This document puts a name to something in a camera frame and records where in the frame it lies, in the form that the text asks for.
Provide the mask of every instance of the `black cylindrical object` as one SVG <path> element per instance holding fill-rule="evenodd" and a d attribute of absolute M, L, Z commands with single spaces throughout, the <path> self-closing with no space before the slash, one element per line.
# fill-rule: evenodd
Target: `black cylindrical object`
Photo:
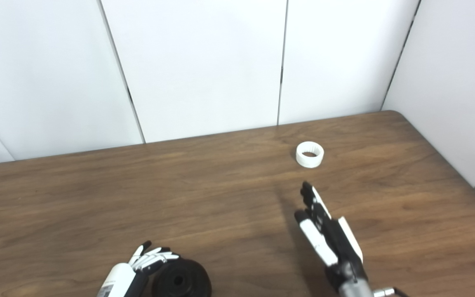
<path fill-rule="evenodd" d="M 153 297 L 210 297 L 212 285 L 202 265 L 178 259 L 155 276 L 151 292 Z"/>

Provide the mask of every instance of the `wooden table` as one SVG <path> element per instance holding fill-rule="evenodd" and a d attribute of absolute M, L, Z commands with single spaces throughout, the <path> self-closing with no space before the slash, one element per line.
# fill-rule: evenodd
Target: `wooden table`
<path fill-rule="evenodd" d="M 300 167 L 302 141 L 325 151 Z M 475 192 L 386 111 L 0 164 L 0 296 L 96 296 L 151 239 L 213 296 L 334 296 L 293 218 L 303 180 L 344 215 L 373 288 L 475 297 Z"/>

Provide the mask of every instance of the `white cylindrical ring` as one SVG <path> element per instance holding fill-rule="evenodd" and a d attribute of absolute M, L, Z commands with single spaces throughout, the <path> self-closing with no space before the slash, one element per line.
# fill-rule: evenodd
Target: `white cylindrical ring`
<path fill-rule="evenodd" d="M 313 153 L 315 157 L 309 157 L 304 155 L 303 153 Z M 322 163 L 322 159 L 324 158 L 324 149 L 315 142 L 306 141 L 300 143 L 296 147 L 296 161 L 298 164 L 302 165 L 306 168 L 315 168 Z"/>

